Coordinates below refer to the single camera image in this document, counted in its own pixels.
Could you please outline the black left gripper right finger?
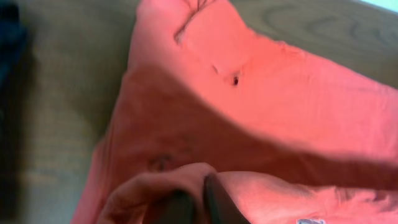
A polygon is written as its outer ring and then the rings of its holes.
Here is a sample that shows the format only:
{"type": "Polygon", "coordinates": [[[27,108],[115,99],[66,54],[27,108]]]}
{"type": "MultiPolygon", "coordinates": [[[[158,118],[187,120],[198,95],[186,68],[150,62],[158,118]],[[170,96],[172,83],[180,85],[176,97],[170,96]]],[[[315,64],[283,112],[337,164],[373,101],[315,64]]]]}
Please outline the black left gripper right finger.
{"type": "Polygon", "coordinates": [[[250,224],[215,174],[205,177],[204,199],[211,224],[250,224]]]}

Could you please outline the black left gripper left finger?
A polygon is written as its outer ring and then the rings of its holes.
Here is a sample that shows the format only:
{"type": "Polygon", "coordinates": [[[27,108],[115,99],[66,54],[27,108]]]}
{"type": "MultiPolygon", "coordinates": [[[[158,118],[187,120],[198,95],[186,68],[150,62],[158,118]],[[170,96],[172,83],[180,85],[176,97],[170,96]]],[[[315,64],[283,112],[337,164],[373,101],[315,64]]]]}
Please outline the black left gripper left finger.
{"type": "Polygon", "coordinates": [[[174,191],[159,202],[159,216],[155,224],[194,224],[195,202],[189,194],[174,191]]]}

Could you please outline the orange polo shirt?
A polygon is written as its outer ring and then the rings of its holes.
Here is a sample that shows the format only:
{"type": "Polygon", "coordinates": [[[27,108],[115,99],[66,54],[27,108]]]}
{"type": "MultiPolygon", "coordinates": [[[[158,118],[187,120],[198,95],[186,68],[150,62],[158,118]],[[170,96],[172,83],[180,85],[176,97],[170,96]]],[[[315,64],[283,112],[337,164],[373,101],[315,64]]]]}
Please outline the orange polo shirt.
{"type": "Polygon", "coordinates": [[[141,1],[73,223],[148,223],[215,174],[250,223],[396,223],[397,90],[248,28],[229,1],[141,1]]]}

